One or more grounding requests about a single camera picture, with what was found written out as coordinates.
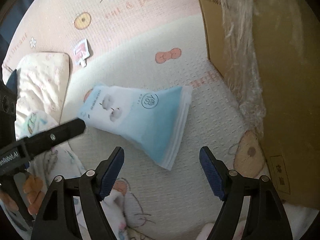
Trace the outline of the person's left hand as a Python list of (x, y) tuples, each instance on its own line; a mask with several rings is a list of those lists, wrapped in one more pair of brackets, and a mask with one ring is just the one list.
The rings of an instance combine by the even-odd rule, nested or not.
[[(31, 215), (39, 213), (40, 206), (44, 199), (44, 192), (42, 191), (43, 181), (37, 176), (30, 174), (23, 185), (23, 192), (27, 195), (29, 203), (28, 212)], [(18, 211), (18, 205), (14, 200), (5, 192), (1, 190), (1, 201), (10, 211)]]

